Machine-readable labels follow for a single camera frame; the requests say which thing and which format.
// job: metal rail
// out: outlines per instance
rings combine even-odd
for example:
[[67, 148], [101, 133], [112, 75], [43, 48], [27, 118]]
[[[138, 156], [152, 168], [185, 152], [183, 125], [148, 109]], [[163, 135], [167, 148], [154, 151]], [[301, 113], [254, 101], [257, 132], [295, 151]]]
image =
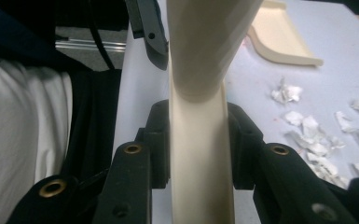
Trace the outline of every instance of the metal rail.
[[[124, 53], [126, 50], [125, 43], [103, 41], [103, 44], [106, 51]], [[98, 50], [97, 45], [92, 40], [81, 40], [81, 39], [57, 40], [55, 46], [56, 49]]]

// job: black cloth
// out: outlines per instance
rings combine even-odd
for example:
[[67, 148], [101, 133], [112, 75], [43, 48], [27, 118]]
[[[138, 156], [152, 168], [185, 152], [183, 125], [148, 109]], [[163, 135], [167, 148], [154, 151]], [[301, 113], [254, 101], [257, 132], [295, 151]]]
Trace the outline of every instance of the black cloth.
[[70, 75], [73, 115], [62, 175], [87, 179], [111, 163], [121, 70], [93, 72], [0, 10], [0, 58]]
[[55, 5], [55, 0], [0, 0], [3, 11], [52, 47], [55, 45]]
[[121, 70], [70, 73], [73, 115], [62, 175], [85, 180], [109, 168]]

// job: screw hole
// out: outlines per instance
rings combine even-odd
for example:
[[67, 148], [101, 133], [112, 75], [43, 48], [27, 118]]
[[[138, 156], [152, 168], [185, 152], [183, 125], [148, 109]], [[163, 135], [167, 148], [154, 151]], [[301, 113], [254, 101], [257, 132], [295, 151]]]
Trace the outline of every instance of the screw hole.
[[126, 217], [130, 212], [130, 205], [127, 203], [120, 203], [117, 204], [113, 210], [113, 216], [117, 217], [117, 218], [123, 218]]
[[337, 221], [336, 212], [331, 209], [329, 206], [322, 203], [314, 203], [312, 205], [312, 211], [319, 217], [327, 221]]
[[48, 182], [39, 190], [39, 196], [44, 198], [50, 198], [60, 194], [66, 188], [66, 182], [62, 179], [55, 179]]
[[273, 152], [275, 152], [276, 154], [282, 155], [282, 156], [285, 156], [285, 155], [289, 154], [289, 150], [287, 148], [284, 148], [284, 147], [273, 147], [271, 150]]
[[150, 33], [149, 34], [149, 39], [154, 39], [156, 36], [155, 36], [155, 34], [154, 33]]
[[124, 152], [128, 153], [128, 154], [136, 154], [138, 152], [141, 151], [141, 147], [140, 146], [136, 146], [136, 145], [133, 145], [133, 146], [129, 146], [129, 147], [126, 147], [124, 149]]

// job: white table surface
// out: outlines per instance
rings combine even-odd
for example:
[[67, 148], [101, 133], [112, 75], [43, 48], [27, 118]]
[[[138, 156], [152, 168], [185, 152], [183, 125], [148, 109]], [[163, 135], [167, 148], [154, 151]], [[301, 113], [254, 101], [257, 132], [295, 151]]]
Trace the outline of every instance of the white table surface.
[[[298, 149], [285, 137], [297, 127], [283, 120], [290, 110], [312, 115], [321, 127], [346, 143], [329, 158], [339, 175], [357, 177], [351, 164], [359, 162], [359, 143], [342, 133], [334, 117], [343, 111], [359, 127], [359, 113], [350, 103], [359, 98], [359, 20], [343, 5], [285, 0], [287, 14], [316, 57], [324, 65], [298, 66], [271, 63], [261, 58], [248, 37], [244, 38], [226, 77], [229, 102], [241, 106], [264, 134], [266, 143], [277, 142]], [[165, 1], [160, 0], [163, 24], [166, 22]], [[270, 93], [279, 87], [280, 79], [303, 88], [296, 104], [281, 105]], [[114, 149], [132, 141], [138, 128], [144, 127], [151, 106], [168, 99], [168, 72], [155, 67], [147, 58], [143, 39], [134, 40], [129, 30], [124, 58]], [[153, 190], [153, 223], [171, 223], [170, 185]], [[235, 191], [236, 223], [259, 223], [252, 192]]]

